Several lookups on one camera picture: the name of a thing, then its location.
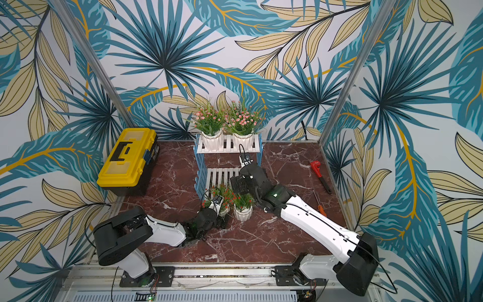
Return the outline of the red flower pot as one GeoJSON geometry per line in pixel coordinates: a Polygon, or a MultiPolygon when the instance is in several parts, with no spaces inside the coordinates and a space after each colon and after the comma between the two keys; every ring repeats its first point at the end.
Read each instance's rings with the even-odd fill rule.
{"type": "Polygon", "coordinates": [[[244,222],[251,218],[254,200],[250,194],[235,194],[231,203],[237,220],[244,222]]]}
{"type": "Polygon", "coordinates": [[[201,202],[202,208],[211,208],[218,212],[218,216],[225,217],[230,211],[230,205],[234,200],[235,195],[231,187],[226,184],[219,184],[212,186],[205,191],[203,200],[201,202]],[[221,198],[221,203],[214,203],[217,197],[221,198]]]}

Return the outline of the pink flower pot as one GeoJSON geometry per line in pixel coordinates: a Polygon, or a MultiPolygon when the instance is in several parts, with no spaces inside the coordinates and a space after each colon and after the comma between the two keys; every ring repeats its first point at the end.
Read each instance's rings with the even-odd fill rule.
{"type": "Polygon", "coordinates": [[[264,117],[242,102],[232,101],[225,110],[225,130],[232,135],[235,148],[252,148],[255,134],[262,128],[264,117]]]}
{"type": "Polygon", "coordinates": [[[217,151],[223,146],[224,113],[213,105],[198,106],[191,123],[201,132],[201,139],[207,151],[217,151]]]}

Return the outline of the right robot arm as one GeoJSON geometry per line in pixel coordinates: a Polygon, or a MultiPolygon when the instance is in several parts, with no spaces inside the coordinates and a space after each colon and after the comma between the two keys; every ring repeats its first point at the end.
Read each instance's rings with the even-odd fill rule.
{"type": "Polygon", "coordinates": [[[271,183],[257,164],[241,168],[230,184],[234,193],[251,195],[265,212],[299,227],[332,253],[331,260],[311,254],[300,257],[293,266],[304,278],[336,279],[357,296],[367,293],[379,265],[377,242],[371,234],[359,235],[331,221],[293,190],[271,183]]]}

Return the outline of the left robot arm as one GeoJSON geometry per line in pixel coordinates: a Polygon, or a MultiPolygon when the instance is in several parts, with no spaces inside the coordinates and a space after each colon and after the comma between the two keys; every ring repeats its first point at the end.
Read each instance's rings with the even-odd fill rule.
{"type": "Polygon", "coordinates": [[[188,221],[171,223],[147,215],[137,206],[99,223],[93,230],[98,263],[117,266],[139,281],[152,278],[155,269],[139,246],[144,243],[189,247],[204,239],[212,229],[220,229],[225,218],[214,206],[202,208],[188,221]]]}

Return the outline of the blue white two-tier rack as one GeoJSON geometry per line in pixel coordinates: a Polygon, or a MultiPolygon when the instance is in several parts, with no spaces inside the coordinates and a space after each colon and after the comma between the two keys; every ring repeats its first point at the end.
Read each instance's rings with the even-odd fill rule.
{"type": "Polygon", "coordinates": [[[240,149],[233,141],[234,136],[223,135],[223,146],[215,151],[205,148],[200,135],[197,135],[194,155],[198,167],[195,178],[195,191],[204,200],[205,192],[213,186],[229,184],[232,176],[238,176],[241,168],[240,149]]]}

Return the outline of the red pipe wrench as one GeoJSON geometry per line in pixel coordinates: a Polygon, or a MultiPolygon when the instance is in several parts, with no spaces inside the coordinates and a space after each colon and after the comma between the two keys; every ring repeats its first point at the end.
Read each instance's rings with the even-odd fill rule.
{"type": "Polygon", "coordinates": [[[332,190],[330,189],[329,184],[324,179],[324,177],[321,173],[321,170],[320,170],[321,162],[320,161],[313,161],[313,162],[310,163],[310,166],[311,166],[312,171],[317,175],[317,177],[318,177],[319,181],[321,182],[322,186],[324,187],[325,191],[329,195],[331,195],[332,190]]]}

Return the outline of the yellow black toolbox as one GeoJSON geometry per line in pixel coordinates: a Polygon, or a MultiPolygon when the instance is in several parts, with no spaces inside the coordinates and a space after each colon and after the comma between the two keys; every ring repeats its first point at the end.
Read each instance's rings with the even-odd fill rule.
{"type": "Polygon", "coordinates": [[[126,128],[101,169],[97,185],[117,196],[143,196],[159,155],[157,133],[126,128]]]}

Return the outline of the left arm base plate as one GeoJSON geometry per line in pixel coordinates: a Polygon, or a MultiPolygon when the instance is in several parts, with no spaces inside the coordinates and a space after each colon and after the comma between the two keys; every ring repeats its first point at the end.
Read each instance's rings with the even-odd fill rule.
{"type": "Polygon", "coordinates": [[[174,273],[174,266],[155,266],[138,278],[132,278],[124,272],[119,286],[121,288],[170,288],[174,273]]]}

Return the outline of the orange handled screwdriver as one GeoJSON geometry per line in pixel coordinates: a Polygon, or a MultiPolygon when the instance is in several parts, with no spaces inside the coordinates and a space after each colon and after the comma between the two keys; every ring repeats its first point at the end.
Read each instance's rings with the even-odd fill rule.
{"type": "Polygon", "coordinates": [[[313,190],[313,195],[316,199],[316,202],[317,202],[317,209],[319,211],[320,214],[322,214],[323,216],[327,217],[327,214],[326,212],[324,211],[324,208],[322,206],[322,203],[321,201],[319,200],[319,197],[318,197],[318,194],[315,192],[315,190],[313,190]]]}

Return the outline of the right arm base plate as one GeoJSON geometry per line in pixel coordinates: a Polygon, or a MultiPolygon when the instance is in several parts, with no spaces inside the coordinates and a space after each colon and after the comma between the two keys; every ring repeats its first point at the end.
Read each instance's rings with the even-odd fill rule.
{"type": "Polygon", "coordinates": [[[323,273],[320,276],[308,277],[295,266],[275,266],[271,271],[277,286],[309,286],[314,283],[326,284],[332,273],[323,273]]]}

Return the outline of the aluminium front rail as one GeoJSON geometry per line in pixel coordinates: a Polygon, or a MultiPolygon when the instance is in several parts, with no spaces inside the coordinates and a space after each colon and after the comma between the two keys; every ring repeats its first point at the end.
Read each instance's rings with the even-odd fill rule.
{"type": "Polygon", "coordinates": [[[311,293],[312,301],[385,301],[371,286],[356,296],[337,281],[312,281],[299,286],[275,275],[275,264],[169,263],[172,274],[161,276],[154,289],[122,288],[123,271],[96,262],[75,266],[56,301],[297,301],[311,293]]]}

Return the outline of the right corner metal post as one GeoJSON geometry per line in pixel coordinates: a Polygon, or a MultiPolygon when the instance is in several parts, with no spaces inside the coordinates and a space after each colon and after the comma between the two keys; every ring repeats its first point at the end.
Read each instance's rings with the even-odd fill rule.
{"type": "Polygon", "coordinates": [[[342,111],[346,99],[350,94],[350,90],[352,89],[358,74],[363,69],[364,64],[366,63],[366,60],[374,44],[376,43],[380,32],[383,30],[384,24],[389,17],[395,2],[395,0],[382,2],[380,10],[378,11],[374,22],[369,28],[367,40],[362,44],[360,51],[355,58],[355,62],[350,70],[350,73],[346,79],[346,82],[338,96],[337,101],[335,102],[335,105],[332,108],[331,115],[325,124],[324,131],[322,132],[322,135],[318,141],[320,147],[324,147],[325,143],[327,143],[330,132],[334,127],[335,123],[337,122],[337,118],[342,111]]]}

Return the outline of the corner metal post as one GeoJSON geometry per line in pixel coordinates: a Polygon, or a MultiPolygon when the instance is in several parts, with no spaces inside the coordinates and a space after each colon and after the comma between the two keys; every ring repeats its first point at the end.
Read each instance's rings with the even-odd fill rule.
{"type": "Polygon", "coordinates": [[[384,24],[389,17],[395,2],[395,0],[382,2],[380,10],[378,11],[374,22],[369,28],[367,40],[362,44],[360,51],[355,58],[355,62],[350,70],[350,73],[346,79],[346,82],[338,96],[337,101],[335,102],[335,105],[332,108],[331,115],[325,124],[324,131],[322,132],[322,135],[318,141],[320,147],[324,147],[325,143],[327,143],[330,132],[334,127],[335,123],[337,122],[337,118],[342,111],[346,99],[350,94],[350,90],[352,89],[358,74],[363,69],[364,64],[366,63],[366,60],[374,44],[376,43],[380,32],[383,30],[384,24]]]}
{"type": "Polygon", "coordinates": [[[65,1],[53,0],[51,1],[51,4],[55,11],[59,14],[60,20],[63,22],[66,29],[70,32],[73,40],[84,54],[87,63],[90,65],[93,72],[97,76],[98,81],[102,84],[103,88],[107,92],[111,102],[118,110],[119,115],[124,119],[127,127],[134,128],[135,124],[133,123],[127,108],[124,106],[122,99],[108,77],[107,72],[104,70],[100,60],[98,59],[98,56],[95,54],[95,51],[92,48],[88,38],[81,31],[81,26],[77,21],[75,21],[73,12],[70,10],[65,1]]]}

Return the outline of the left corner metal post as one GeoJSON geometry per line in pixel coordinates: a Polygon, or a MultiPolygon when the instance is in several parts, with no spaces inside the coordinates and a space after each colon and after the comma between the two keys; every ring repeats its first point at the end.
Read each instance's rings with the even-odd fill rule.
{"type": "Polygon", "coordinates": [[[63,22],[66,29],[70,32],[73,40],[84,54],[87,63],[90,65],[93,72],[97,76],[98,81],[102,84],[103,88],[107,92],[111,102],[118,110],[119,115],[124,119],[127,127],[134,128],[135,124],[133,123],[127,108],[124,106],[122,99],[108,77],[107,72],[104,70],[100,60],[98,59],[98,56],[95,54],[95,51],[92,48],[88,38],[81,31],[81,26],[77,21],[75,21],[73,12],[70,10],[65,1],[53,0],[51,1],[51,4],[55,11],[59,14],[60,20],[63,22]]]}

